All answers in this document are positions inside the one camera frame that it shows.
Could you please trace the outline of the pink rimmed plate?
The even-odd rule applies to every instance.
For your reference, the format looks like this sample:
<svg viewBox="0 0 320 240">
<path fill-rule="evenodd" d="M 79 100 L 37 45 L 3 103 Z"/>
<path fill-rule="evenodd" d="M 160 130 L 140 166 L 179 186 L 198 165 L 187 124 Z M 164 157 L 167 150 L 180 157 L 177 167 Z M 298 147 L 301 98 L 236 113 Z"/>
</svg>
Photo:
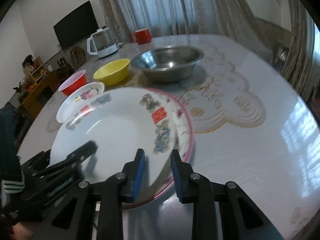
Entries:
<svg viewBox="0 0 320 240">
<path fill-rule="evenodd" d="M 176 96 L 160 89 L 150 88 L 149 90 L 156 93 L 161 99 L 167 101 L 173 114 L 176 127 L 175 148 L 178 149 L 182 161 L 188 163 L 193 155 L 195 146 L 195 132 L 191 114 L 183 103 L 179 102 Z M 122 209 L 134 209 L 156 200 L 166 193 L 173 184 L 174 179 L 170 161 L 168 160 L 156 181 L 146 190 L 142 190 L 134 203 L 123 204 Z"/>
</svg>

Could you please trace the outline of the large white patterned plate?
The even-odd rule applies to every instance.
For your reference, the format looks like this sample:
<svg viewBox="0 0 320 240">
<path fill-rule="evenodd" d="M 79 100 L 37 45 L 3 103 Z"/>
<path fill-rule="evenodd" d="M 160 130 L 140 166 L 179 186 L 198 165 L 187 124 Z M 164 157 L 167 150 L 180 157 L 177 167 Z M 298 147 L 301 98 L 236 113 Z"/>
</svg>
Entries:
<svg viewBox="0 0 320 240">
<path fill-rule="evenodd" d="M 74 150 L 93 141 L 95 154 L 82 164 L 90 183 L 104 181 L 145 152 L 144 186 L 160 176 L 175 146 L 176 132 L 167 99 L 143 88 L 119 88 L 104 92 L 78 107 L 61 125 L 51 148 L 54 165 Z"/>
</svg>

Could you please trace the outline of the white rose plate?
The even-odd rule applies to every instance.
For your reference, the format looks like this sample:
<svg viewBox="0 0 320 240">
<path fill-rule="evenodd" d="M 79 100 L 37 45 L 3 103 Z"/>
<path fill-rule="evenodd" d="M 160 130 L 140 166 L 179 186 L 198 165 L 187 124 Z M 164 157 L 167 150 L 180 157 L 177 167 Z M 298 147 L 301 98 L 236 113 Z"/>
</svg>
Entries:
<svg viewBox="0 0 320 240">
<path fill-rule="evenodd" d="M 79 107 L 83 107 L 96 95 L 103 93 L 105 85 L 102 82 L 88 83 L 73 92 L 60 106 L 56 113 L 56 121 L 64 123 L 67 118 Z"/>
</svg>

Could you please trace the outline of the yellow bowl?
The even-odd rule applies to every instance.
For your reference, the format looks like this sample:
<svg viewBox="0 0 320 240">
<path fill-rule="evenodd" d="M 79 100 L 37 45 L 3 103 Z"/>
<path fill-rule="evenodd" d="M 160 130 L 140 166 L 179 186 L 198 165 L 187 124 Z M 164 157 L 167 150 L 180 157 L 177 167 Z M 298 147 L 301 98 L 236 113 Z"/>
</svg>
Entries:
<svg viewBox="0 0 320 240">
<path fill-rule="evenodd" d="M 118 59 L 103 65 L 94 74 L 93 79 L 106 86 L 112 86 L 123 81 L 129 75 L 129 59 Z"/>
</svg>

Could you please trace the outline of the stainless steel bowl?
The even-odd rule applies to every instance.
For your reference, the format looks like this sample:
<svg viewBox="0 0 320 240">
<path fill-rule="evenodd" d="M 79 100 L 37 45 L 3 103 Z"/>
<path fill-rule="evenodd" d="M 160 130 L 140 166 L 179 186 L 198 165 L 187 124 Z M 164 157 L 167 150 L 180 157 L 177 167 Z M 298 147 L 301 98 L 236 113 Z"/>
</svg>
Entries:
<svg viewBox="0 0 320 240">
<path fill-rule="evenodd" d="M 137 55 L 131 66 L 151 81 L 174 83 L 191 76 L 203 56 L 204 53 L 195 47 L 165 46 Z"/>
</svg>

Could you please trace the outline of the red plastic bowl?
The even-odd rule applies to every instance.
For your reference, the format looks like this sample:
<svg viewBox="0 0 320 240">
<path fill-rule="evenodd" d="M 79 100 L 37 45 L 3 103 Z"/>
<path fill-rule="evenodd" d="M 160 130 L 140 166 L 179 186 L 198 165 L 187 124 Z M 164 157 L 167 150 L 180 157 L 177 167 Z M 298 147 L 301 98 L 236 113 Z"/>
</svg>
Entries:
<svg viewBox="0 0 320 240">
<path fill-rule="evenodd" d="M 70 96 L 73 92 L 86 84 L 86 71 L 81 70 L 70 76 L 59 88 L 65 96 Z"/>
</svg>

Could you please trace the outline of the lace floral table mat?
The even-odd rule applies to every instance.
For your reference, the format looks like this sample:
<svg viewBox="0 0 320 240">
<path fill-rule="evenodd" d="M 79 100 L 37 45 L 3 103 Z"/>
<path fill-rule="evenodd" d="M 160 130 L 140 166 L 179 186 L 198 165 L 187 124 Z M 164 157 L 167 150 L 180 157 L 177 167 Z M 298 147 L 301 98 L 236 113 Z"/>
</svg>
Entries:
<svg viewBox="0 0 320 240">
<path fill-rule="evenodd" d="M 235 64 L 219 48 L 228 38 L 219 35 L 176 35 L 154 38 L 145 45 L 127 44 L 118 53 L 102 60 L 88 60 L 86 70 L 89 82 L 101 66 L 120 58 L 133 59 L 139 53 L 170 45 L 196 47 L 204 57 L 187 79 L 176 83 L 150 81 L 140 70 L 130 69 L 129 76 L 118 87 L 149 87 L 176 96 L 193 117 L 195 132 L 204 134 L 219 129 L 224 124 L 253 128 L 266 121 L 267 110 L 262 100 L 251 92 L 249 81 L 240 74 Z"/>
</svg>

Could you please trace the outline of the wooden shelf cabinet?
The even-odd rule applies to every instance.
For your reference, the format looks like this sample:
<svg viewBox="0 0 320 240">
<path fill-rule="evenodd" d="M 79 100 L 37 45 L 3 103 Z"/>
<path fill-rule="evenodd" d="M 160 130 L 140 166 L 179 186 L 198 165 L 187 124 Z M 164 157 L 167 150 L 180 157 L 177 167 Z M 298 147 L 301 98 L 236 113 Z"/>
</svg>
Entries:
<svg viewBox="0 0 320 240">
<path fill-rule="evenodd" d="M 54 70 L 48 69 L 39 56 L 26 56 L 22 68 L 24 79 L 14 88 L 18 94 L 18 109 L 34 120 L 57 91 L 59 78 Z"/>
</svg>

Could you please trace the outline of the wooden chair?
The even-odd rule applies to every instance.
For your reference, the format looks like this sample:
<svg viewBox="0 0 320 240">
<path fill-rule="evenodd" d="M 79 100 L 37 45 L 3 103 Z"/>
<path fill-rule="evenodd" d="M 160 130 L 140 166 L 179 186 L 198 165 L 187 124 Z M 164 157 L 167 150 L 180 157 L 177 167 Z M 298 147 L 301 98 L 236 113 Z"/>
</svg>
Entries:
<svg viewBox="0 0 320 240">
<path fill-rule="evenodd" d="M 85 51 L 79 46 L 75 46 L 70 51 L 71 64 L 74 69 L 79 69 L 87 62 Z"/>
</svg>

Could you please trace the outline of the white electric kettle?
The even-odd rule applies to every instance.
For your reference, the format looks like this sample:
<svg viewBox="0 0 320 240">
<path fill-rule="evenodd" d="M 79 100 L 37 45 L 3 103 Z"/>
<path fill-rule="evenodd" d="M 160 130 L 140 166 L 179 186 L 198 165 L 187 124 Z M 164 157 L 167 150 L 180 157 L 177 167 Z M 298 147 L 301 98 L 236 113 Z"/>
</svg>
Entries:
<svg viewBox="0 0 320 240">
<path fill-rule="evenodd" d="M 110 56 L 118 51 L 118 46 L 110 28 L 100 28 L 87 39 L 87 53 L 99 59 Z"/>
</svg>

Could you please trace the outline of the red mug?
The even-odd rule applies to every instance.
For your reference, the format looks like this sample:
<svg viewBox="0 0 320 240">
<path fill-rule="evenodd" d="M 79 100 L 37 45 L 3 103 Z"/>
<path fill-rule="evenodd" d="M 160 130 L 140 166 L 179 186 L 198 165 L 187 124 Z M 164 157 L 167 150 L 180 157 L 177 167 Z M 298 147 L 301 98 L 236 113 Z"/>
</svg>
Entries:
<svg viewBox="0 0 320 240">
<path fill-rule="evenodd" d="M 131 42 L 136 42 L 138 44 L 150 43 L 151 40 L 152 37 L 148 28 L 136 30 L 130 37 Z"/>
</svg>

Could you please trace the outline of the black television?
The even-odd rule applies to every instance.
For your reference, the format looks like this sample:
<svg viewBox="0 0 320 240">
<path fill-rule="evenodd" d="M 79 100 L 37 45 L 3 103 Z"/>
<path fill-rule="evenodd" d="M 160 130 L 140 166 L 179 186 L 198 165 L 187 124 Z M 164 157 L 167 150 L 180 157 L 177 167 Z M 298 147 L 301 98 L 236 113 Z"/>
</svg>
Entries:
<svg viewBox="0 0 320 240">
<path fill-rule="evenodd" d="M 62 49 L 95 33 L 98 23 L 90 1 L 80 5 L 53 26 Z"/>
</svg>

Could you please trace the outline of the right window curtain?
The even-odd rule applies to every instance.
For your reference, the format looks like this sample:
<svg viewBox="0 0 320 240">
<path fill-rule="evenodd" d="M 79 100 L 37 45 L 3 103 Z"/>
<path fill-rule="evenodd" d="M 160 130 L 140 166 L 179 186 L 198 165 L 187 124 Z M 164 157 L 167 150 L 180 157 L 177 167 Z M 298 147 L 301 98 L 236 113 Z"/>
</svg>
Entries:
<svg viewBox="0 0 320 240">
<path fill-rule="evenodd" d="M 281 75 L 307 101 L 312 90 L 310 79 L 315 41 L 314 21 L 300 0 L 288 2 L 292 36 Z"/>
</svg>

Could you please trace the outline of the beige curtain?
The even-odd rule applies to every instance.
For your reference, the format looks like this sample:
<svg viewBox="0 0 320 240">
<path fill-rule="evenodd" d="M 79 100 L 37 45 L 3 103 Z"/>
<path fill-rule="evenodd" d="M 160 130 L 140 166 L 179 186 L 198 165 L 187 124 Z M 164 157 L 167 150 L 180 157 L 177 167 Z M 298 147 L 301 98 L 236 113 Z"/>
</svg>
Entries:
<svg viewBox="0 0 320 240">
<path fill-rule="evenodd" d="M 151 36 L 220 34 L 244 47 L 270 52 L 246 0 L 99 0 L 118 42 L 147 28 Z"/>
</svg>

